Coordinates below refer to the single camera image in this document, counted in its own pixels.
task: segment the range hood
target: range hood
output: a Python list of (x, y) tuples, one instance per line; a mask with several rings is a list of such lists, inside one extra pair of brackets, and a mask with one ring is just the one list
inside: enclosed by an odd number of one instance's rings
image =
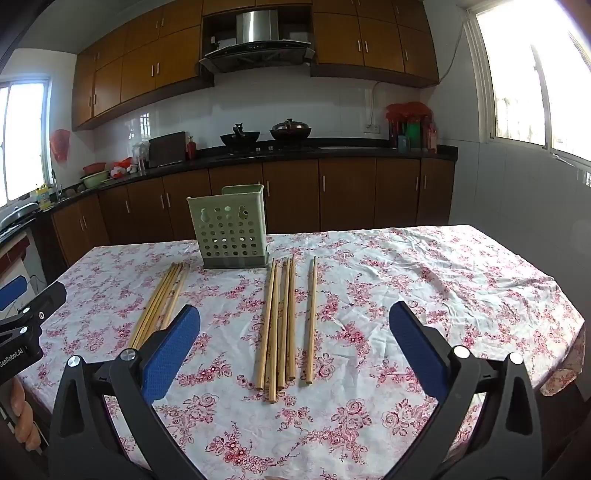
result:
[(312, 61), (309, 42), (280, 40), (277, 10), (258, 10), (236, 16), (236, 45), (205, 55), (199, 63), (212, 73), (260, 67), (301, 65)]

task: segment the white wall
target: white wall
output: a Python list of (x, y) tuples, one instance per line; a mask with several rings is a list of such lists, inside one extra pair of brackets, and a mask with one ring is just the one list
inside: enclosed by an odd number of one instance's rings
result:
[[(462, 12), (454, 0), (425, 0), (439, 71), (449, 67)], [(471, 224), (552, 275), (591, 326), (591, 168), (541, 149), (479, 143), (478, 99), (465, 34), (449, 76), (421, 100), (434, 111), (442, 142), (459, 147), (451, 224)], [(577, 382), (591, 397), (591, 362)]]
[(236, 123), (243, 123), (246, 131), (260, 131), (261, 140), (272, 140), (269, 130), (286, 118), (309, 124), (312, 137), (388, 138), (384, 107), (417, 101), (419, 90), (379, 84), (375, 89), (374, 123), (380, 125), (381, 132), (366, 134), (363, 129), (371, 115), (374, 84), (368, 80), (312, 78), (307, 66), (218, 75), (213, 88), (163, 100), (96, 128), (96, 161), (131, 155), (131, 146), (140, 139), (139, 116), (146, 113), (152, 137), (187, 131), (198, 148), (223, 145), (220, 135), (232, 133)]
[[(72, 130), (72, 85), (76, 55), (36, 48), (16, 49), (0, 74), (0, 81), (45, 77), (50, 79), (48, 136), (63, 128)], [(80, 182), (82, 167), (94, 163), (93, 134), (77, 132), (70, 135), (67, 163), (62, 166), (51, 158), (58, 183), (64, 187)]]

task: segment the green plastic basket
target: green plastic basket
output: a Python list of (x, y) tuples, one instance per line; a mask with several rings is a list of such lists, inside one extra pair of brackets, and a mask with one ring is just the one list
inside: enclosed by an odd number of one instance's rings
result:
[(205, 268), (266, 268), (267, 229), (262, 185), (222, 188), (187, 198)]

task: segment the bowl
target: bowl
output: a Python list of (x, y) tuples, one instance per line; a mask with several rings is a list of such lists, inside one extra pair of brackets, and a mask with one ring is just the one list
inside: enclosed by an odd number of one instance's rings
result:
[(84, 182), (84, 186), (87, 189), (92, 189), (97, 187), (101, 184), (101, 182), (105, 181), (109, 177), (109, 172), (104, 170), (98, 173), (93, 173), (92, 175), (88, 175), (87, 177), (82, 178), (82, 182)]

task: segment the table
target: table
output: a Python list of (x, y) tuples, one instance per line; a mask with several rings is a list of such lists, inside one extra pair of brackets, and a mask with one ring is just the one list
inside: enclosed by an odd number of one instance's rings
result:
[[(52, 409), (70, 355), (115, 357), (172, 262), (191, 264), (176, 311), (197, 307), (202, 330), (154, 408), (212, 480), (381, 478), (436, 406), (388, 329), (398, 300), (479, 357), (520, 352), (534, 387), (557, 371), (547, 394), (580, 372), (581, 315), (551, 277), (472, 227), (272, 235), (268, 242), (271, 257), (297, 259), (298, 373), (307, 357), (308, 274), (318, 256), (313, 385), (292, 381), (277, 404), (254, 390), (267, 273), (204, 270), (197, 242), (187, 241), (95, 248), (64, 273), (67, 301), (43, 324), (45, 357), (22, 373), (26, 387)], [(481, 405), (475, 397), (456, 445), (469, 437)], [(113, 398), (108, 406), (130, 458), (145, 463)]]

